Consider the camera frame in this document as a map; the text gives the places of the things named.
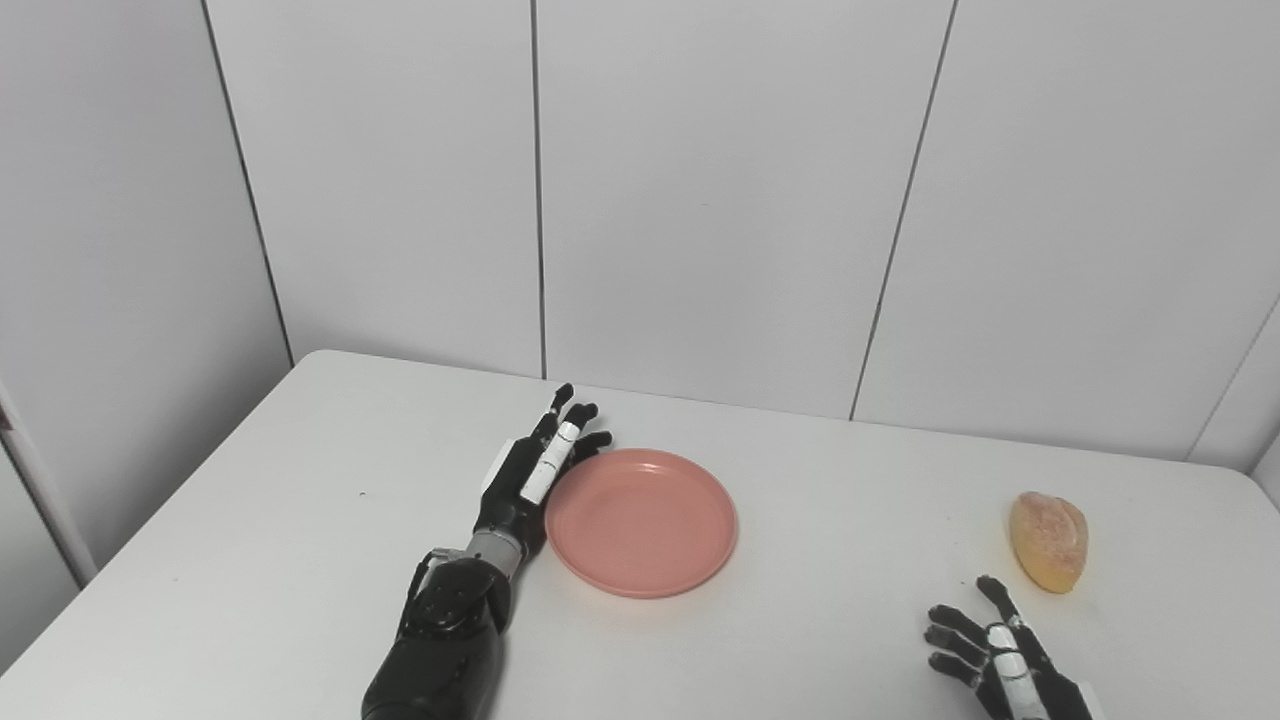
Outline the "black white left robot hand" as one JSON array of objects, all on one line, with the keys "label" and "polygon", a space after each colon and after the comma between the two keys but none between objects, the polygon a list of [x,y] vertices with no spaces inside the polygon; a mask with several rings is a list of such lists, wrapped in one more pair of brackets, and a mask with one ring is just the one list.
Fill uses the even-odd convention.
[{"label": "black white left robot hand", "polygon": [[513,542],[522,562],[547,542],[552,491],[570,470],[613,445],[608,430],[588,430],[599,407],[575,404],[573,395],[572,384],[562,384],[532,432],[509,443],[486,479],[474,534]]}]

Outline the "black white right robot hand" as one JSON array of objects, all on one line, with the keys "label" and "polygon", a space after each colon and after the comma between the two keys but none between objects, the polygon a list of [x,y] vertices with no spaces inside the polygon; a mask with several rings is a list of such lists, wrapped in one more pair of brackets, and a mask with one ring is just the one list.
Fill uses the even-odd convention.
[{"label": "black white right robot hand", "polygon": [[983,575],[977,589],[1000,620],[980,625],[960,609],[928,609],[929,667],[966,687],[991,719],[1097,719],[1084,691],[1061,674],[1014,603],[1009,588]]}]

